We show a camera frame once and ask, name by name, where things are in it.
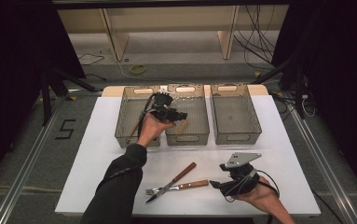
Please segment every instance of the table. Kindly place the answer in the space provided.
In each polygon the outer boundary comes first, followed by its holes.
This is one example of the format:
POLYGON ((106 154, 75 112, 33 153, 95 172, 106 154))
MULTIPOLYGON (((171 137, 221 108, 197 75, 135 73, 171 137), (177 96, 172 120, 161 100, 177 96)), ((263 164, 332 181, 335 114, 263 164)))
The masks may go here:
MULTIPOLYGON (((234 152, 261 153, 251 165, 267 172, 277 182, 281 201, 293 216, 317 216, 321 212, 304 177, 295 152, 284 130, 272 98, 262 85, 249 86, 262 134, 253 146, 218 146, 214 143, 209 97, 206 99, 210 122, 207 146, 169 147, 160 137, 160 147, 148 149, 144 178, 135 197, 133 215, 137 217, 254 217, 264 213, 248 203, 228 203, 219 190, 211 186, 168 192, 151 204, 145 204, 145 189, 161 187, 171 181, 192 161, 197 164, 179 183, 201 179, 231 180, 219 164, 227 162, 234 152)), ((89 125, 76 155, 71 173, 62 191, 56 212, 67 216, 81 215, 111 160, 124 153, 114 137, 123 87, 108 87, 94 106, 89 125)))

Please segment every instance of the black sleeve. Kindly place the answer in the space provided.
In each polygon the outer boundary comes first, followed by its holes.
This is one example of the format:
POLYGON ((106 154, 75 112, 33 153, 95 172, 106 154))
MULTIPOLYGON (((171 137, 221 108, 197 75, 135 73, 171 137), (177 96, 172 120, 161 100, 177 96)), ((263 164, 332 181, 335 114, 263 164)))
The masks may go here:
POLYGON ((104 178, 127 168, 137 167, 137 169, 108 180, 100 186, 80 223, 130 223, 134 197, 143 179, 141 167, 145 163, 146 148, 137 144, 129 146, 124 155, 113 160, 104 178))

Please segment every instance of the fork with wooden handle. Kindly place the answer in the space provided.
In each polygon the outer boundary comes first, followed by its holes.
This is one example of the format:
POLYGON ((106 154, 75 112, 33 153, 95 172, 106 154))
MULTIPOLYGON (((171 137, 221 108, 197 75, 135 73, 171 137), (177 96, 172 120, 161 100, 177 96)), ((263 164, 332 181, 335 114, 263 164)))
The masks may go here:
MULTIPOLYGON (((176 185, 173 187, 170 187, 168 189, 168 191, 171 190, 181 190, 181 189, 193 189, 193 188, 198 188, 198 187, 205 187, 208 186, 208 180, 200 180, 200 181, 195 181, 195 182, 190 182, 190 183, 186 183, 186 184, 180 184, 180 185, 176 185)), ((158 189, 147 189, 145 191, 145 193, 147 195, 154 195, 156 193, 158 193, 158 191, 162 189, 162 188, 158 188, 158 189)))

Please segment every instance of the person's left hand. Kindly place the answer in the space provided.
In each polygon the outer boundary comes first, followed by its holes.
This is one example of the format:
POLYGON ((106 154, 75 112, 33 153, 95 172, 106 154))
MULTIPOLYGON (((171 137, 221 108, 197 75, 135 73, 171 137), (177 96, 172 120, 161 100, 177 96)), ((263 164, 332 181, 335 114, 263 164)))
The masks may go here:
POLYGON ((157 138, 164 130, 174 127, 173 122, 160 122, 153 115, 147 113, 144 117, 143 128, 137 144, 149 147, 153 139, 157 138))

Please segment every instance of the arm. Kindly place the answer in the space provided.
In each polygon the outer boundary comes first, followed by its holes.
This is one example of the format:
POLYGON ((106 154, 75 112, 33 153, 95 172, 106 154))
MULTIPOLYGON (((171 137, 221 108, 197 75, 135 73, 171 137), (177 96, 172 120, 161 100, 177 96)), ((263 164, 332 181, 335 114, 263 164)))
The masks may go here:
MULTIPOLYGON (((263 176, 260 176, 259 181, 269 184, 263 176)), ((258 184, 251 192, 236 195, 232 198, 250 203, 257 209, 274 216, 280 221, 280 223, 295 223, 291 215, 289 215, 288 211, 286 211, 285 207, 278 199, 275 192, 263 185, 258 184)))
POLYGON ((141 167, 146 164, 146 149, 152 140, 175 123, 161 123, 152 115, 144 118, 137 144, 128 146, 124 155, 113 160, 104 177, 131 167, 139 167, 105 182, 94 195, 80 223, 130 223, 134 197, 143 178, 141 167))

